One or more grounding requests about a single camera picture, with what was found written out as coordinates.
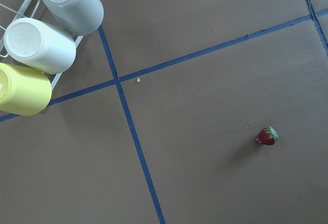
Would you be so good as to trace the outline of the red strawberry on table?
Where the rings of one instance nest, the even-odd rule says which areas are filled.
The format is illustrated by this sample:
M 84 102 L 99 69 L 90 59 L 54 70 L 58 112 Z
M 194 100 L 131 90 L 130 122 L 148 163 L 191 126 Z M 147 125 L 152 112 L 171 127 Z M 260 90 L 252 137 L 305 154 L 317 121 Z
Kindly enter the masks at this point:
M 279 135 L 276 130 L 268 126 L 262 129 L 256 137 L 256 143 L 259 145 L 274 145 L 279 140 Z

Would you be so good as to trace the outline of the white cup on rack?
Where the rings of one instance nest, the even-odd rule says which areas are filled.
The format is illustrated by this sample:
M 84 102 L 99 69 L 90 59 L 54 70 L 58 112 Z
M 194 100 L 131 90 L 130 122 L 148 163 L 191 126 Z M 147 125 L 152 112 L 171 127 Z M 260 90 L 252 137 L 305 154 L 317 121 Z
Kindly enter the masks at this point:
M 67 31 L 27 17 L 7 27 L 4 45 L 14 60 L 49 74 L 65 72 L 76 57 L 75 42 Z

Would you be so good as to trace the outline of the yellow cup on rack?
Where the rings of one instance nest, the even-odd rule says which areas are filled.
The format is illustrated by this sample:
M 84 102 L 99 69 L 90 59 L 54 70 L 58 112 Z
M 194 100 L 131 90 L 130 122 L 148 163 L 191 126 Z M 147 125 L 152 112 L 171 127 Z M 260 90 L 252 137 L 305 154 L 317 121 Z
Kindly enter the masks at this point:
M 51 83 L 44 73 L 1 63 L 1 111 L 35 115 L 48 105 L 51 96 Z

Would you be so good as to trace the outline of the grey cup on rack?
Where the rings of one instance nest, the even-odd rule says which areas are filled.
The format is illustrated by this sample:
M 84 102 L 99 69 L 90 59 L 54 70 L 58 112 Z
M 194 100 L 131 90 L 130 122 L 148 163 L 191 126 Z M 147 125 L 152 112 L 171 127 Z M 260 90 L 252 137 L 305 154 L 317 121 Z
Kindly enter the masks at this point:
M 104 18 L 104 8 L 100 0 L 42 1 L 58 23 L 76 36 L 93 33 Z

